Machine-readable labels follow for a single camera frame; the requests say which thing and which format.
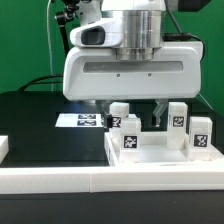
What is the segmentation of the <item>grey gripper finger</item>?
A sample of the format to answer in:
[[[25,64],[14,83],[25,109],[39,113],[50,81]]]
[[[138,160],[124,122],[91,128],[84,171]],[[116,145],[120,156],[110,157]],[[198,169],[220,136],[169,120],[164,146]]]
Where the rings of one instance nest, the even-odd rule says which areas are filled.
[[[109,112],[109,101],[97,100],[96,106],[101,114],[101,120],[104,128],[109,130],[112,127],[112,115]]]
[[[153,110],[152,115],[152,124],[154,127],[159,127],[161,123],[161,116],[165,112],[168,107],[168,100],[167,99],[157,99],[155,101],[156,107]]]

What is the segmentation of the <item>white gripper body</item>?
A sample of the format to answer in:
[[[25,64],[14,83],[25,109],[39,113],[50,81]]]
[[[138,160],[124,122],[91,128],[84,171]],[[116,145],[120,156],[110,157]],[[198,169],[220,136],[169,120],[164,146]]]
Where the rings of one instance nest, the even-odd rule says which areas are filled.
[[[193,98],[201,89],[202,44],[166,42],[146,61],[119,61],[113,48],[74,47],[63,94],[76,100]]]

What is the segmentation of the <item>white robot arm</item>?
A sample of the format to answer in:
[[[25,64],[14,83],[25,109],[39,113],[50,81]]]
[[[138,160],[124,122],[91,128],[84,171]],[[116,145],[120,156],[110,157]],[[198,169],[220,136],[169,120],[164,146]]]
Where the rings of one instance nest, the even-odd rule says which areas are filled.
[[[210,0],[94,0],[81,5],[70,33],[63,94],[70,101],[154,99],[156,125],[172,98],[201,89],[205,45],[182,31],[163,31],[163,16],[194,12]]]

